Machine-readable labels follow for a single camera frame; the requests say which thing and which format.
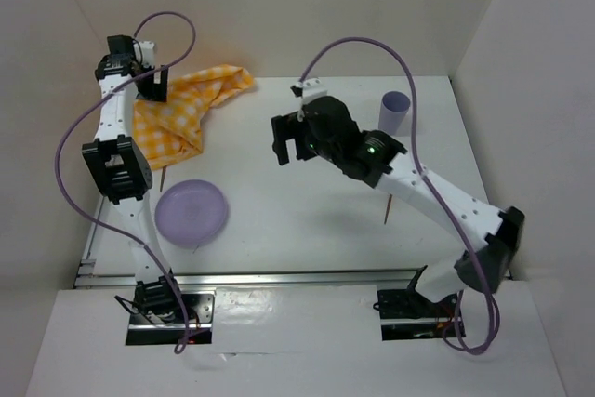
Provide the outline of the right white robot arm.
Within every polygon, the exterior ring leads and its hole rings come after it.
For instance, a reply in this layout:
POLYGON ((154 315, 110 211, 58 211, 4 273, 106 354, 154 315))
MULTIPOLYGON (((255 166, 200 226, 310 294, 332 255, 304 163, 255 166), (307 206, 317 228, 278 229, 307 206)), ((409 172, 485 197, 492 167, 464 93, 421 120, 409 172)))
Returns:
POLYGON ((489 205, 426 167, 401 142, 380 130, 361 130, 339 99, 324 96, 300 110, 272 118, 272 149, 280 165, 289 162, 286 143, 297 158, 319 156, 345 176, 400 198, 464 244, 448 258, 416 273, 405 296, 409 311, 428 314, 444 298, 467 288, 495 293, 514 259, 524 213, 489 205))

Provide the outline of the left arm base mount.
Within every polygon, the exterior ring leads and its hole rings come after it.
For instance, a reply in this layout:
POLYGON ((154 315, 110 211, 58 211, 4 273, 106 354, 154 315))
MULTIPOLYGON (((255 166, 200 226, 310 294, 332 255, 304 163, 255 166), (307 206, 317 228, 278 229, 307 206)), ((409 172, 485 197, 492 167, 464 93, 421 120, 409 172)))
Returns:
MULTIPOLYGON (((176 345, 184 335, 182 311, 157 315, 140 310, 132 300, 116 295, 116 302, 128 313, 127 346, 176 345)), ((191 336, 188 344, 207 345, 212 342, 216 294, 214 291, 183 293, 189 316, 191 336)))

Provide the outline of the yellow checkered cloth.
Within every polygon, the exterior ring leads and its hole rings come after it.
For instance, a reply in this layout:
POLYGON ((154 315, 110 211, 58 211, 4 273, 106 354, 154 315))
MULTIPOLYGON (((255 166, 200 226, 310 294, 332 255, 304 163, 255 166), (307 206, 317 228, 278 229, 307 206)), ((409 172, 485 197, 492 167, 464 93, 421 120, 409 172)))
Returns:
POLYGON ((151 170, 181 163, 203 152, 201 122, 209 110, 251 89, 243 67, 222 64, 168 83, 165 102, 139 100, 133 137, 151 170))

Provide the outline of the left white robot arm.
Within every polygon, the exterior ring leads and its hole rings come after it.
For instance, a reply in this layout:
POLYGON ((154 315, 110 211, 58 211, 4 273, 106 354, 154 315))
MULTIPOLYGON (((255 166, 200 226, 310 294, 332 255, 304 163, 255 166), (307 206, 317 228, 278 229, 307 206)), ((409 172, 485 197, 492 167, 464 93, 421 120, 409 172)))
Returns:
POLYGON ((82 155, 99 192, 114 205, 125 231, 135 237, 130 241, 137 268, 135 295, 123 305, 152 324, 171 323, 182 315, 185 301, 167 281, 173 273, 152 217, 152 170, 133 139, 135 103, 164 103, 168 72, 158 80, 153 75, 135 80, 155 68, 155 43, 126 35, 110 36, 107 43, 109 52, 95 76, 101 94, 113 96, 101 107, 98 131, 92 142, 82 146, 82 155))

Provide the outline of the copper spoon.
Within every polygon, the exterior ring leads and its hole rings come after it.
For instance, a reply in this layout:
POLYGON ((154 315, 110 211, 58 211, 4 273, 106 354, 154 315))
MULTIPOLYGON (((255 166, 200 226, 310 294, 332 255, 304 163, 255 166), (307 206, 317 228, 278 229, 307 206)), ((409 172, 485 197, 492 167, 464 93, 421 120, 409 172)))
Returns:
POLYGON ((165 175, 166 175, 166 168, 167 166, 164 166, 161 170, 161 178, 160 178, 160 187, 159 187, 159 192, 162 192, 164 189, 164 185, 165 185, 165 175))

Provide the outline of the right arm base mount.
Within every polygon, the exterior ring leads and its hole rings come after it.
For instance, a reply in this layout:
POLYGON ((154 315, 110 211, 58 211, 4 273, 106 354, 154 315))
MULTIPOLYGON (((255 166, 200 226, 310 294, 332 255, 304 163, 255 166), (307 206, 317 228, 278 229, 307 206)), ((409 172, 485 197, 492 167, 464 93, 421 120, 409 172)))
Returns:
POLYGON ((456 294, 432 303, 405 289, 380 289, 373 309, 379 314, 383 341, 455 338, 455 325, 466 335, 461 318, 455 318, 456 294))

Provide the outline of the purple plastic cup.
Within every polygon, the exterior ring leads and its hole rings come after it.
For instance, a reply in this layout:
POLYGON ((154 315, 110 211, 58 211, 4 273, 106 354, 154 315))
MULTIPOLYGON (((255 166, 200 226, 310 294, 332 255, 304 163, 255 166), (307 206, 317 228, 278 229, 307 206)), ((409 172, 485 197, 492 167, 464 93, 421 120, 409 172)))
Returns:
POLYGON ((411 100, 402 92, 390 91, 380 102, 377 128, 394 135, 401 126, 411 106, 411 100))

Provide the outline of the purple plastic plate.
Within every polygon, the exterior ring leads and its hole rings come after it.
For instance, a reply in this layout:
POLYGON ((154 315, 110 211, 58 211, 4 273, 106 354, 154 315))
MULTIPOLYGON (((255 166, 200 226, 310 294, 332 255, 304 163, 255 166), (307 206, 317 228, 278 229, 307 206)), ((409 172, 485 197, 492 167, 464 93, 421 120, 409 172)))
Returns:
POLYGON ((184 180, 159 198, 154 221, 157 231, 172 245, 196 249, 210 243, 225 226, 229 205, 212 182, 184 180))

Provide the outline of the copper fork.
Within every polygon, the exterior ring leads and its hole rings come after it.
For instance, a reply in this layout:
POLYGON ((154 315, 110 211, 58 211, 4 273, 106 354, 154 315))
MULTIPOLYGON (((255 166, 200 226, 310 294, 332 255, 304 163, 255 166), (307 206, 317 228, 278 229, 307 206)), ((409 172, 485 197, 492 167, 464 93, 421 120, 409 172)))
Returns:
POLYGON ((384 214, 384 218, 383 218, 384 225, 386 225, 388 223, 388 219, 390 217, 391 203, 392 203, 392 195, 390 194, 387 199, 385 214, 384 214))

